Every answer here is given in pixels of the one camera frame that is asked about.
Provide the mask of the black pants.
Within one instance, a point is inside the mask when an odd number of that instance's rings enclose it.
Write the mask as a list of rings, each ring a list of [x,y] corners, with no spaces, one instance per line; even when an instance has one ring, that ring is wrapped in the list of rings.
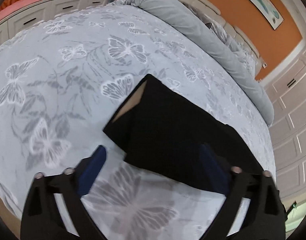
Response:
[[[125,152],[125,162],[193,188],[227,194],[231,167],[263,168],[231,126],[154,76],[146,75],[119,106],[104,133]]]

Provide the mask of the white wardrobe doors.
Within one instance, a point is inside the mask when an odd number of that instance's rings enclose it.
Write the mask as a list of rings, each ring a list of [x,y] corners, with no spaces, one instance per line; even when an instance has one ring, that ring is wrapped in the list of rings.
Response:
[[[306,46],[265,87],[275,117],[270,127],[282,202],[306,199]]]

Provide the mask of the grey butterfly bedspread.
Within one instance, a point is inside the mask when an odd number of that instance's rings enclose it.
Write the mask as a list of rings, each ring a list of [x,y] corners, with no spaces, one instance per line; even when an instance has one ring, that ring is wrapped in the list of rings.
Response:
[[[131,5],[63,15],[0,46],[0,198],[21,217],[33,177],[59,174],[99,145],[108,158],[82,201],[108,239],[198,239],[224,196],[124,163],[103,128],[152,74],[232,126],[270,172],[268,125],[225,68],[172,25]]]

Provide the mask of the grey patterned pillow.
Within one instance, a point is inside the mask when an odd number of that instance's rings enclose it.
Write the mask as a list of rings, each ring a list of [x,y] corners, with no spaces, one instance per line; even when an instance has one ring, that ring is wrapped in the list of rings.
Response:
[[[203,12],[194,11],[193,14],[200,19],[206,27],[224,44],[242,63],[248,73],[255,78],[256,74],[256,57],[242,45],[241,42],[235,40],[225,29],[215,22],[213,19],[205,15]]]

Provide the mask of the white drawer cabinet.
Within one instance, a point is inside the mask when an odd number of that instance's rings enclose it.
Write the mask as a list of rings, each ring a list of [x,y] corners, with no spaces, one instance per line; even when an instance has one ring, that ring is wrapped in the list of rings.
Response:
[[[37,23],[72,11],[105,5],[107,2],[108,0],[40,0],[24,5],[8,15],[0,12],[0,45]]]

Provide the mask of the beige padded headboard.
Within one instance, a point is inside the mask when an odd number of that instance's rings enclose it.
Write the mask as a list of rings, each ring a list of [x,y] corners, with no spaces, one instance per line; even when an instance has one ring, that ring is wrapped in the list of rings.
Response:
[[[183,3],[192,13],[194,11],[204,13],[211,19],[213,19],[215,22],[220,24],[225,31],[229,33],[235,40],[238,42],[241,42],[243,46],[246,47],[248,51],[250,51],[257,59],[257,65],[256,65],[256,74],[260,72],[261,70],[261,57],[257,50],[257,48],[254,46],[252,41],[243,33],[243,31],[237,27],[230,25],[222,16],[221,11],[213,5],[208,0],[179,0],[181,3]]]

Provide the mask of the grey rolled duvet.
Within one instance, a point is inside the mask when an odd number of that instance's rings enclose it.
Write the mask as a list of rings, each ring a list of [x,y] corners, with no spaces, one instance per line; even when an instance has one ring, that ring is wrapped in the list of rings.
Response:
[[[274,107],[264,88],[251,77],[233,52],[180,1],[115,0],[109,5],[140,8],[179,31],[218,62],[250,98],[267,125],[273,124]]]

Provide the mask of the framed wall picture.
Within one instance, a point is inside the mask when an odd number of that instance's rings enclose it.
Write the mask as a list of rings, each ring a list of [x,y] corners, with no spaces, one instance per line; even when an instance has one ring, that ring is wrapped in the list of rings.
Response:
[[[274,30],[276,30],[284,21],[284,18],[270,0],[250,1],[262,13]]]

